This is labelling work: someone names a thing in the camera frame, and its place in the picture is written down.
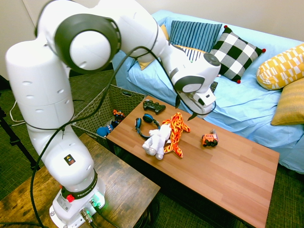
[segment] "storage basket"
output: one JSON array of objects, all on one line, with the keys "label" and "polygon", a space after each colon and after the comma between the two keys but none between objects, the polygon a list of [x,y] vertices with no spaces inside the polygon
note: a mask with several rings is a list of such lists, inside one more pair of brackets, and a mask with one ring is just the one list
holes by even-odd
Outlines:
[{"label": "storage basket", "polygon": [[[105,89],[97,95],[76,117],[82,118],[90,115],[99,105],[99,102],[105,92]],[[114,119],[113,110],[122,111],[127,116],[141,101],[145,99],[145,95],[132,92],[110,85],[105,99],[96,114],[85,120],[72,124],[75,133],[81,136],[83,133],[88,134],[99,144],[110,150],[105,137],[96,133],[97,129],[107,126]]]}]

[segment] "small wooden table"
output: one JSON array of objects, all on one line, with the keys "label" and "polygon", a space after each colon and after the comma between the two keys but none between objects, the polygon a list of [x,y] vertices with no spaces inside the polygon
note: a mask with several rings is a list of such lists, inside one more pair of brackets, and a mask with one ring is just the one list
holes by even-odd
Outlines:
[{"label": "small wooden table", "polygon": [[[98,176],[105,182],[105,206],[102,208],[104,216],[122,228],[132,228],[160,187],[86,134],[83,134],[80,139],[93,157]],[[0,202],[0,222],[37,223],[31,205],[29,187],[30,179]],[[59,189],[58,182],[45,167],[37,171],[34,200],[43,225],[49,228],[57,227],[50,218],[49,208]],[[94,214],[93,218],[97,227],[113,227],[98,214]],[[89,228],[90,226],[84,223],[81,227]]]},{"label": "small wooden table", "polygon": [[[165,104],[153,97],[147,99]],[[229,211],[242,221],[257,227],[266,225],[279,153],[226,131],[198,117],[187,121],[191,116],[166,104],[159,115],[144,111],[140,103],[107,136],[107,139],[134,154],[138,158],[169,175],[178,182]],[[175,153],[165,154],[159,161],[149,156],[142,148],[142,139],[135,130],[135,119],[144,113],[151,114],[160,124],[180,112],[191,132],[183,132],[178,143],[184,157]],[[155,129],[153,124],[142,121],[141,132],[149,134]],[[202,135],[216,129],[219,144],[204,148]]]}]

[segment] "blue headphones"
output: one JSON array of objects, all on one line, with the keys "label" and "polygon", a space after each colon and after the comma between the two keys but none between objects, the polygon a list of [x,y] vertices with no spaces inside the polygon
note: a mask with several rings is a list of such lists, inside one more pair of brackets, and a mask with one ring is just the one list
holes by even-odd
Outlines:
[{"label": "blue headphones", "polygon": [[[153,118],[153,116],[151,116],[150,114],[145,114],[143,115],[143,118],[142,118],[145,122],[147,123],[152,123],[154,122],[157,126],[158,129],[160,129],[160,125],[159,123]],[[145,140],[149,139],[150,136],[146,136],[146,135],[143,135],[142,132],[141,132],[141,125],[142,125],[142,119],[141,118],[136,118],[135,120],[135,129],[137,130],[137,133],[142,137],[144,138]]]}]

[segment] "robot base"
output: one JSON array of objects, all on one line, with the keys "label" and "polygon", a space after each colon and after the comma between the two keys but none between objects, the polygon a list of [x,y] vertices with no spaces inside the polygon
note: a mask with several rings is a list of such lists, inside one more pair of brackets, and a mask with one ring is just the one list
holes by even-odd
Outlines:
[{"label": "robot base", "polygon": [[85,222],[85,219],[80,215],[81,209],[85,208],[91,215],[96,213],[90,203],[92,199],[100,203],[99,208],[105,205],[105,183],[100,178],[87,196],[76,199],[71,203],[63,198],[61,191],[59,191],[49,209],[50,217],[59,228],[78,228]]}]

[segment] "orange snake toy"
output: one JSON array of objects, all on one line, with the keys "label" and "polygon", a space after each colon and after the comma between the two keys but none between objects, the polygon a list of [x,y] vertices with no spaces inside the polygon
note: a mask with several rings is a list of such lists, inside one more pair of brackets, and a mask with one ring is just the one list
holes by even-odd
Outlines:
[{"label": "orange snake toy", "polygon": [[190,128],[184,123],[181,113],[174,114],[171,119],[164,120],[162,124],[170,124],[171,127],[171,144],[164,148],[164,153],[174,151],[180,158],[182,158],[183,153],[177,143],[180,141],[183,130],[190,132]]}]

